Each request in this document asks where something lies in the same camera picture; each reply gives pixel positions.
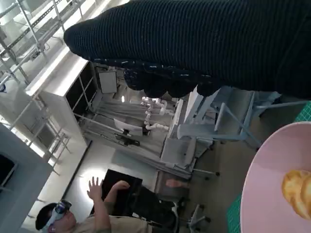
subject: pink bowl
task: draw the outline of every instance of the pink bowl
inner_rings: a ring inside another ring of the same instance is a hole
[[[311,221],[282,195],[283,177],[292,169],[311,171],[311,122],[279,129],[255,155],[242,193],[242,233],[311,233]]]

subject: gray floor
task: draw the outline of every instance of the gray floor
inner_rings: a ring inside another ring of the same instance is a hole
[[[251,131],[264,141],[280,127],[294,121],[302,106],[267,110],[261,118],[255,118]],[[196,168],[220,171],[220,177],[205,181],[193,176],[190,183],[190,202],[183,214],[188,218],[197,204],[205,205],[204,214],[212,219],[201,226],[201,232],[227,233],[226,212],[235,198],[242,193],[244,179],[256,150],[244,142],[217,143],[213,151],[207,151],[198,161]]]

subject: beige shirt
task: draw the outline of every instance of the beige shirt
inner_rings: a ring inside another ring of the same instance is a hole
[[[110,216],[111,233],[151,233],[146,221],[134,217]],[[94,233],[95,217],[91,216],[78,223],[72,233]]]

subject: man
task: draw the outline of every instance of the man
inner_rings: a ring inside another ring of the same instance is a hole
[[[49,227],[48,233],[169,233],[170,231],[151,227],[146,221],[133,217],[114,217],[109,213],[113,211],[119,190],[128,189],[130,185],[125,181],[119,181],[113,185],[105,200],[102,200],[102,184],[98,178],[89,181],[88,196],[94,202],[94,216],[88,217],[82,223],[77,223],[69,210],[65,215],[54,221]],[[43,229],[52,216],[56,203],[43,207],[36,219],[37,230]]]

